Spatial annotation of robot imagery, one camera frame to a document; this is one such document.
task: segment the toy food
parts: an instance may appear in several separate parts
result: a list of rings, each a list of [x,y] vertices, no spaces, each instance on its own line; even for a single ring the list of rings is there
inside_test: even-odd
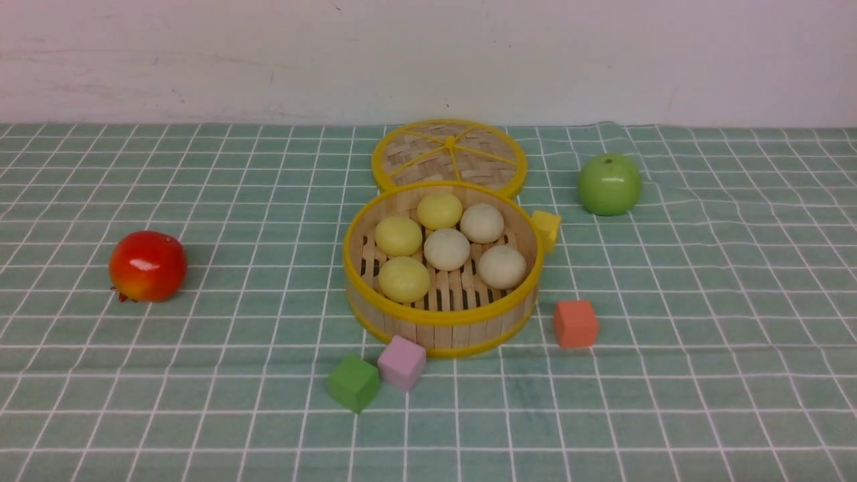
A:
[[[420,200],[417,204],[417,219],[426,228],[437,231],[455,226],[463,210],[461,201],[453,193],[438,191]]]
[[[423,230],[407,216],[388,216],[375,227],[375,243],[387,256],[410,256],[420,249]]]
[[[470,259],[470,242],[457,230],[444,228],[428,235],[423,256],[435,269],[453,271]]]
[[[397,303],[413,303],[429,292],[429,271],[408,256],[384,263],[378,273],[378,286],[384,296]]]
[[[580,170],[580,204],[595,215],[616,216],[630,211],[637,205],[642,191],[639,169],[625,155],[597,155]]]
[[[481,202],[464,211],[461,232],[473,243],[493,243],[503,235],[503,214],[500,210]]]
[[[496,290],[507,290],[524,280],[527,261],[518,250],[500,244],[482,253],[476,271],[486,285]]]
[[[122,238],[108,265],[111,290],[119,302],[160,302],[172,298],[188,273],[188,258],[177,239],[157,231]]]

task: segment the green apple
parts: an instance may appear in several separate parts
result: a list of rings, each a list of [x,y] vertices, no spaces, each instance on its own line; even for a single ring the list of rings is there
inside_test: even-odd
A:
[[[627,156],[599,154],[580,171],[578,196],[580,204],[599,216],[616,216],[633,208],[643,190],[643,179],[637,165]]]

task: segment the yellow block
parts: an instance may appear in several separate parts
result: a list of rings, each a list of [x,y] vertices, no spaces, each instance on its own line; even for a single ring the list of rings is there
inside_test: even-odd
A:
[[[545,211],[533,211],[532,219],[533,224],[536,225],[536,229],[538,229],[539,233],[542,234],[545,252],[554,252],[556,235],[560,231],[562,218],[556,214],[551,214]]]

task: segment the yellow rim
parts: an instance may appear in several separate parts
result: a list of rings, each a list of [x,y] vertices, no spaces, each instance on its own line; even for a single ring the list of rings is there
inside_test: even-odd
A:
[[[432,137],[432,136],[429,136],[426,134],[422,134],[420,132],[411,131],[412,129],[415,129],[417,127],[422,127],[423,125],[443,124],[443,123],[467,125],[467,129],[465,129],[463,132],[458,134],[458,136],[456,136],[456,138],[455,138],[455,141],[457,141],[461,136],[463,136],[465,133],[467,133],[473,129],[486,130],[486,131],[490,132],[491,134],[499,137],[506,144],[509,145],[509,147],[512,149],[512,151],[515,153],[515,160],[509,160],[509,159],[501,158],[498,156],[494,156],[490,153],[484,153],[482,151],[476,151],[475,149],[467,148],[467,147],[459,146],[459,145],[455,145],[455,144],[453,144],[451,146],[444,139],[438,139],[438,138],[435,138],[435,137]],[[427,152],[421,156],[416,157],[415,159],[411,160],[407,164],[397,168],[396,171],[388,174],[388,173],[384,172],[384,166],[383,166],[384,153],[387,150],[387,144],[389,144],[392,139],[394,139],[398,136],[401,136],[404,133],[411,134],[414,136],[420,136],[420,137],[425,138],[428,141],[437,142],[439,144],[439,146],[436,149],[432,149],[431,151],[429,151],[429,152]],[[387,192],[390,190],[396,190],[399,187],[402,187],[402,186],[398,186],[397,184],[395,184],[393,182],[393,180],[391,179],[392,174],[395,174],[398,171],[401,171],[402,169],[405,169],[406,167],[414,164],[415,162],[422,159],[423,157],[434,154],[437,151],[440,151],[442,149],[449,149],[449,151],[450,151],[450,157],[452,158],[452,165],[455,168],[455,178],[457,181],[461,181],[461,173],[458,172],[456,159],[455,159],[455,149],[458,149],[461,151],[466,151],[466,152],[471,152],[474,154],[480,154],[480,155],[483,155],[483,156],[486,156],[486,157],[489,157],[489,158],[492,158],[492,159],[495,159],[495,160],[498,160],[501,162],[506,162],[507,164],[514,164],[517,166],[517,169],[515,170],[515,175],[512,177],[512,180],[510,180],[501,189],[499,189],[497,191],[492,191],[492,192],[495,192],[496,194],[503,196],[506,199],[513,199],[524,188],[524,181],[526,180],[526,177],[527,177],[527,156],[524,153],[524,150],[520,147],[520,145],[514,139],[512,139],[507,133],[505,133],[502,130],[499,130],[495,127],[492,127],[490,125],[480,124],[478,122],[472,122],[472,121],[468,121],[468,120],[455,119],[455,118],[437,118],[437,119],[424,120],[424,121],[416,122],[413,124],[407,124],[407,125],[404,125],[402,127],[399,127],[398,129],[393,130],[392,132],[390,132],[389,134],[384,136],[384,138],[381,139],[380,142],[378,142],[378,145],[375,146],[375,150],[372,153],[372,175],[375,177],[375,183],[378,185],[378,189],[382,193],[384,193],[384,192]]]
[[[378,331],[378,329],[370,322],[366,321],[366,318],[363,317],[363,314],[360,310],[357,309],[354,302],[351,300],[351,296],[346,296],[348,299],[348,304],[351,306],[351,309],[354,310],[354,317],[360,323],[360,326],[363,327],[369,334],[374,336],[378,341],[384,343],[385,345],[392,340],[392,336],[387,334],[383,334]],[[533,314],[533,310],[536,309],[537,300],[533,301],[533,305],[524,313],[524,316],[517,321],[509,331],[504,334],[494,338],[492,340],[484,341],[478,345],[466,346],[464,348],[426,348],[426,356],[430,358],[463,358],[463,357],[471,357],[473,355],[478,355],[479,353],[487,352],[488,350],[493,350],[494,348],[502,345],[509,341],[513,336],[518,334],[518,332],[527,324]]]
[[[362,218],[376,204],[384,201],[388,197],[396,196],[398,193],[406,192],[408,190],[430,187],[461,187],[465,189],[476,190],[485,194],[489,194],[491,196],[499,197],[503,202],[508,204],[510,208],[514,209],[518,214],[524,217],[524,219],[527,221],[527,225],[530,227],[530,229],[533,230],[533,232],[536,234],[536,239],[538,239],[538,242],[536,243],[536,261],[533,263],[533,269],[530,271],[527,277],[524,278],[524,281],[512,292],[510,292],[504,298],[494,301],[493,303],[486,304],[485,306],[454,312],[428,311],[411,308],[410,306],[398,304],[390,300],[389,298],[383,296],[382,294],[378,293],[377,291],[372,289],[371,286],[367,285],[366,282],[363,281],[363,279],[360,277],[360,274],[354,267],[354,263],[351,262],[351,257],[349,256],[348,252],[348,247],[351,246],[351,238],[354,236],[354,226],[356,225],[356,223],[352,221],[351,224],[348,226],[348,231],[345,232],[345,241],[342,244],[342,257],[343,266],[345,267],[345,276],[348,277],[349,281],[357,290],[357,292],[359,292],[364,298],[366,298],[373,306],[387,313],[390,316],[395,316],[399,319],[407,320],[418,325],[433,327],[466,325],[472,324],[474,322],[480,322],[490,317],[500,316],[503,313],[506,313],[507,311],[511,310],[515,305],[524,301],[524,299],[534,289],[536,289],[536,286],[538,285],[539,276],[541,276],[542,274],[542,264],[544,263],[544,242],[538,235],[538,228],[533,223],[532,218],[527,215],[527,213],[519,205],[506,198],[498,196],[492,190],[489,190],[476,184],[462,183],[459,181],[432,181],[422,182],[418,184],[410,184],[407,186],[398,187],[394,190],[389,190],[377,196],[375,199],[363,206],[362,209],[360,209],[360,211],[354,217],[354,220],[359,220],[360,218]]]

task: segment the orange block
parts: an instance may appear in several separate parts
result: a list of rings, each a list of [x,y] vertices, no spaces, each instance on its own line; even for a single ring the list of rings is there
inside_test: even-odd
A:
[[[556,304],[554,335],[562,348],[586,348],[595,345],[598,318],[588,299],[568,299]]]

